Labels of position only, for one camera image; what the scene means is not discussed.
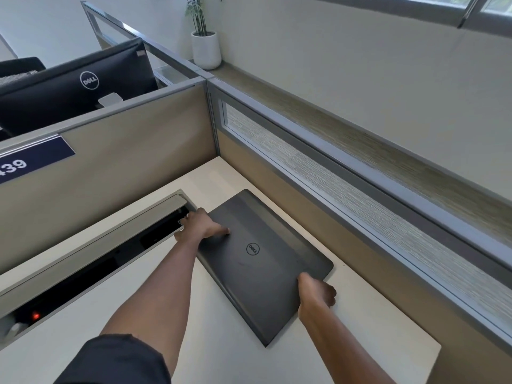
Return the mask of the person's left forearm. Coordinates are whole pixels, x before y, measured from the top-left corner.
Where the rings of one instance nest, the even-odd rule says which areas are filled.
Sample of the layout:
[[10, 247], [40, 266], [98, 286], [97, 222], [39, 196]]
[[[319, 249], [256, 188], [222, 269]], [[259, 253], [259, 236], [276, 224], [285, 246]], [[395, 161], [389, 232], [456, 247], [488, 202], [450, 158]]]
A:
[[162, 354], [172, 376], [189, 319], [191, 280], [202, 239], [184, 231], [140, 288], [113, 314], [101, 335], [129, 334]]

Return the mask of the person's left hand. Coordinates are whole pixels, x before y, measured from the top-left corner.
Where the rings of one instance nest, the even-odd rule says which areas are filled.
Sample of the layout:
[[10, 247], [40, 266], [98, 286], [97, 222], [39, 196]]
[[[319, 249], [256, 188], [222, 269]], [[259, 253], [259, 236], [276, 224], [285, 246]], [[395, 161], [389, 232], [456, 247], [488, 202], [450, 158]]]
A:
[[178, 243], [185, 244], [199, 244], [201, 240], [206, 239], [206, 231], [209, 227], [224, 227], [213, 221], [202, 207], [189, 212], [179, 220], [179, 223], [182, 228], [174, 234], [174, 237]]

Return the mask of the dark grey laptop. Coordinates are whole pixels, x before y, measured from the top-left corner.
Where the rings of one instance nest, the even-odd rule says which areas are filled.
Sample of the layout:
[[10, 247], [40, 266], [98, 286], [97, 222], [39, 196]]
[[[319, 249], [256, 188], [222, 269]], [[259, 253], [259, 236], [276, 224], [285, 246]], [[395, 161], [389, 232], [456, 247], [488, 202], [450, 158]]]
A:
[[248, 189], [209, 216], [230, 233], [201, 240], [198, 259], [268, 347], [298, 311], [298, 276], [324, 280], [334, 264]]

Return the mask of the grey window frame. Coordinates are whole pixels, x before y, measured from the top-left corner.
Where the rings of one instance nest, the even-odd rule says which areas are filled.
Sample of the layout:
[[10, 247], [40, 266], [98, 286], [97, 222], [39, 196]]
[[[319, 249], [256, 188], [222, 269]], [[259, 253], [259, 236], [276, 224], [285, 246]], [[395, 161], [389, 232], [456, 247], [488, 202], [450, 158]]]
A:
[[383, 13], [512, 39], [512, 0], [369, 0]]

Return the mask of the black power strip red light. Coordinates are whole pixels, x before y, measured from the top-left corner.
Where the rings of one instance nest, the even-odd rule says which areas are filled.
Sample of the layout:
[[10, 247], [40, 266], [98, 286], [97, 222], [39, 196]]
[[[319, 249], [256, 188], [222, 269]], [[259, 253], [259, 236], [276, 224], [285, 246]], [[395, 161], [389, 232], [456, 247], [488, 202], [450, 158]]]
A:
[[67, 304], [73, 299], [69, 294], [40, 295], [15, 309], [12, 314], [16, 323], [31, 326]]

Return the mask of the person's right hand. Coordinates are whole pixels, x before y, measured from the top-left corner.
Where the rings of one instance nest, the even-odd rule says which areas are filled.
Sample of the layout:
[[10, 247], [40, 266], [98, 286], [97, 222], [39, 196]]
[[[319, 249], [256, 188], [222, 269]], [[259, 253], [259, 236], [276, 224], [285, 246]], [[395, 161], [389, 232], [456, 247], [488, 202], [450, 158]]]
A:
[[317, 307], [333, 307], [336, 303], [336, 289], [323, 280], [314, 278], [313, 292], [298, 292], [300, 305], [298, 316], [302, 318], [308, 310]]

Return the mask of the green plant in white pot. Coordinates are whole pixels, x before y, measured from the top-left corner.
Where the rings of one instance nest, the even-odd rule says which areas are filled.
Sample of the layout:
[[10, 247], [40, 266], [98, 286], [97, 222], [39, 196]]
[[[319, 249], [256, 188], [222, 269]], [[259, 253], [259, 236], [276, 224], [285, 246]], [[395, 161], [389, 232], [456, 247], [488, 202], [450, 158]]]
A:
[[203, 70], [214, 70], [222, 63], [218, 35], [207, 28], [201, 0], [186, 1], [185, 15], [191, 18], [194, 26], [191, 33], [193, 61]]

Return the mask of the dark shirt sleeve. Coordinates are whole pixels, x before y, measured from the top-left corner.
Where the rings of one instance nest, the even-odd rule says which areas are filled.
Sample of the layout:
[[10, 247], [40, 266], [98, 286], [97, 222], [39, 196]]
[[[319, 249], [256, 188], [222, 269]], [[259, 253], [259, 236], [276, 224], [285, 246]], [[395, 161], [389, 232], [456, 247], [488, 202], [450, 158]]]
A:
[[163, 355], [130, 334], [87, 341], [54, 384], [171, 384]]

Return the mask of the grey framed glass divider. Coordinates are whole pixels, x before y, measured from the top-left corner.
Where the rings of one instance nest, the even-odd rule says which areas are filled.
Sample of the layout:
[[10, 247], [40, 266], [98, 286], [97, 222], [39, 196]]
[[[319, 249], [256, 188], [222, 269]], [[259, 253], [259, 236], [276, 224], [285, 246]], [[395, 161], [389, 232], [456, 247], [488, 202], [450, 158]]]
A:
[[214, 77], [213, 74], [182, 58], [93, 4], [84, 0], [81, 0], [80, 4], [103, 50], [130, 40], [142, 41], [159, 88], [197, 77], [205, 80]]

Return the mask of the black computer monitor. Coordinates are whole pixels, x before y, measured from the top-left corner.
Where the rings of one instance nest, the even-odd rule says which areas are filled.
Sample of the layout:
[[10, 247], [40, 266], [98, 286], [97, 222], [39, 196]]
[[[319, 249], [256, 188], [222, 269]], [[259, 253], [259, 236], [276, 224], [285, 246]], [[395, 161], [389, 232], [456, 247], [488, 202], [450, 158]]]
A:
[[116, 92], [124, 101], [158, 85], [141, 40], [130, 40], [0, 87], [0, 128], [23, 135], [97, 110]]

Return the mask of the beige cubicle partition panel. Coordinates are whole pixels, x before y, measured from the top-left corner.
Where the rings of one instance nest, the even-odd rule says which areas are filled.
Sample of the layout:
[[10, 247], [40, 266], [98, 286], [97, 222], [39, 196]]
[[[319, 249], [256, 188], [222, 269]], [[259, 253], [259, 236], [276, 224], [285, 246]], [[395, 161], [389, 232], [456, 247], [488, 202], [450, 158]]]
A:
[[74, 155], [0, 183], [0, 275], [214, 159], [196, 77], [0, 142], [0, 155], [60, 135]]

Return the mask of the partition panel with frosted glass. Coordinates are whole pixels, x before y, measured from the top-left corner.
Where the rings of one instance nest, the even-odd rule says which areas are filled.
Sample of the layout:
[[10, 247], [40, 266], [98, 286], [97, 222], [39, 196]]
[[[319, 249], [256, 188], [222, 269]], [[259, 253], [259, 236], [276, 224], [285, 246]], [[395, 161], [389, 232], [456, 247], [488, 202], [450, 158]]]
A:
[[512, 384], [512, 248], [217, 78], [221, 156], [441, 344], [436, 384]]

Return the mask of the person's right forearm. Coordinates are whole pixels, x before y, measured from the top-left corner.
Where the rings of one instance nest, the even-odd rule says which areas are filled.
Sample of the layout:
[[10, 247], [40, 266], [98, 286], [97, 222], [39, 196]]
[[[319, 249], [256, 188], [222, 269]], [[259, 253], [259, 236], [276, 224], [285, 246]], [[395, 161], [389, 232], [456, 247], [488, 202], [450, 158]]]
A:
[[329, 307], [302, 303], [298, 316], [334, 384], [396, 384]]

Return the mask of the dark blue label sign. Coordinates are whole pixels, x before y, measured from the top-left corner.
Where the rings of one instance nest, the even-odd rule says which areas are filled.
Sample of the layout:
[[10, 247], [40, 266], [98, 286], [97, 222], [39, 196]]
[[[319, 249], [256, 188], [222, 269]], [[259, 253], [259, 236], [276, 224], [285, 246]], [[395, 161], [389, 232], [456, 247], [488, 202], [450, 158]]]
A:
[[53, 135], [0, 153], [0, 185], [75, 154], [61, 135]]

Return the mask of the wood grain window ledge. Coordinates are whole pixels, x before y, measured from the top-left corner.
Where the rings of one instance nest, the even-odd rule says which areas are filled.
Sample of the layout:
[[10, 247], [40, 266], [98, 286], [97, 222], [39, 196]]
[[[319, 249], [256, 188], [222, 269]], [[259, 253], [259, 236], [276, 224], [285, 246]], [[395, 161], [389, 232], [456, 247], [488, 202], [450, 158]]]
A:
[[512, 204], [485, 194], [226, 62], [209, 72], [453, 216], [512, 247]]

